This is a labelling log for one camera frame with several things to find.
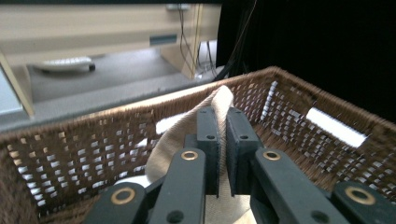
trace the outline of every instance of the woven wicker texture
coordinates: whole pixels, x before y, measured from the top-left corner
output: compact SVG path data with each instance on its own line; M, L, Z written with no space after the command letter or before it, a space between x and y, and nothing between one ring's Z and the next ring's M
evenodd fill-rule
M2 134L1 221L80 223L100 192L144 173L161 137L158 121L192 109L220 85L264 144L288 153L318 186L358 181L396 202L396 126L271 67L156 105ZM358 148L345 144L306 118L312 107L367 139Z

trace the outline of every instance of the electrical cord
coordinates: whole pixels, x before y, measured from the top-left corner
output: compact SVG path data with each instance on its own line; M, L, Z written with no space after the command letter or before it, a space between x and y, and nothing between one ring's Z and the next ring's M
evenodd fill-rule
M238 40L236 41L235 47L233 48L233 52L230 54L230 58L228 59L228 62L225 64L224 68L219 72L219 74L213 79L213 81L219 81L219 80L224 79L227 76L227 74L230 72L232 66L234 65L234 63L235 63L235 58L234 58L235 51L236 51L237 47L240 44L240 41L241 41L242 36L244 35L245 31L246 31L246 28L248 27L251 15L253 14L254 9L256 8L256 4L257 4L257 0L254 1L253 8L250 11L250 14L249 14L249 16L247 18L247 22L245 23L244 28L242 29L241 35L238 37Z
M218 73L216 72L216 67L212 61L212 53L210 52L209 41L206 41L206 46L207 46L207 52L209 53L210 69L212 70L212 75L215 77Z
M241 35L239 36L238 40L236 41L235 47L233 48L233 52L231 53L230 59L229 59L228 61L230 61L231 58L233 57L233 55L235 54L236 48L238 47L238 45L239 45L239 43L240 43L240 41L241 41L241 39L242 39L242 36L244 35L244 32L245 32L245 30L246 30L247 27L248 27L248 24L249 24L249 22L250 22L251 15L253 15L253 11L254 11L254 9L256 8L256 4L257 4L257 0L254 1L253 8L251 9L250 14L248 15L248 18L247 18L247 22L245 23L245 26L244 26L244 28L242 29Z
M192 68L196 67L196 63L192 60L192 66L191 66L191 64L189 64L187 62L187 57L186 57L186 55L184 55L183 47L182 47L183 39L184 39L184 42L186 43L187 49L189 50L190 56L193 59L191 49L188 47L189 44L187 43L186 36L184 35L184 12L183 12L183 10L180 7L178 8L178 14L179 14L179 17L180 17L180 26L181 26L180 53L181 53L181 56L184 59L184 62L186 63L186 65L189 67L191 73L193 74L194 72L193 72Z
M201 43L198 46L198 56L197 56L197 61L195 63L195 64L198 64L198 67L202 67L201 61L199 60L200 52L201 52Z

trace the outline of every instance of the towel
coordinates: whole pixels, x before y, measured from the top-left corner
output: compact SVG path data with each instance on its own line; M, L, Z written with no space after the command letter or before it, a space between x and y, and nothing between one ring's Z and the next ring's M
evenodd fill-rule
M205 223L255 223L249 207L249 196L231 196L230 184L226 168L226 116L233 106L233 94L221 86L213 91L194 109L184 115L180 121L169 128L152 150L146 166L146 175L151 182L166 175L173 155L183 148L186 134L196 133L196 114L200 108L212 106L218 122L220 137L219 159L219 197L206 195Z

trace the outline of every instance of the basket rim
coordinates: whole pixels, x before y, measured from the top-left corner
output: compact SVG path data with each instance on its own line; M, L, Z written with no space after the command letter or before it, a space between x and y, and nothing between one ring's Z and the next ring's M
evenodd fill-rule
M219 88L220 86L223 86L223 85L227 86L227 84L232 84L232 83L238 82L240 80L244 80L246 78L275 77L275 76L279 76L279 77L284 78L285 80L294 82L297 85L302 86L303 88L307 89L308 91L312 91L314 94L317 94L321 98L326 99L335 105L344 107L346 110L350 110L352 113L359 114L361 117L363 117L364 119L367 119L367 121L369 121L369 122L381 124L385 128L387 128L393 132L396 132L396 124L392 123L391 121L382 119L376 114L373 114L363 108L353 105L352 103L350 103L348 101L345 101L337 96L334 96L331 93L326 92L326 91L320 89L319 87L317 87L311 83L308 83L293 74L288 73L286 70L283 70L276 66L270 66L265 69L251 72L248 74L243 74L238 77L231 77L231 78L223 79L223 80L213 82L213 83L208 83L208 84L205 84L202 86L189 88L189 89L182 90L182 91L172 92L172 93L165 94L162 96L153 97L153 98L141 101L141 102L117 106L115 108L110 108L110 109L106 109L103 111L78 116L78 117L72 118L72 119L52 121L50 123L38 124L38 125L30 126L27 128L18 129L18 130L5 131L4 133L0 133L0 144L4 141L11 139L11 138L15 138L16 136L23 137L26 135L38 134L41 132L48 132L48 131L54 131L54 130L58 130L58 131L67 130L71 126L83 125L83 124L86 124L89 122L96 122L97 120L105 119L109 115L118 115L118 114L122 114L125 112L134 112L134 111L138 112L138 111L143 111L143 110L147 110L147 111L153 110L155 107L161 107L161 106L167 105L171 102L178 101L179 99L187 99L188 100L190 98L193 98L194 94L196 92L213 91L213 90Z

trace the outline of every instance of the floor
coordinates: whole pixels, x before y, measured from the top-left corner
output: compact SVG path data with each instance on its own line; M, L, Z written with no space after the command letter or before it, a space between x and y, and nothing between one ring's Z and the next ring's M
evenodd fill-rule
M216 43L211 43L210 51L214 51L212 58L216 58ZM46 74L29 66L35 115L0 116L0 133L71 119L209 83L215 74L207 58L207 50L201 48L196 79L182 75L161 57L158 49L94 56L93 72L87 67Z

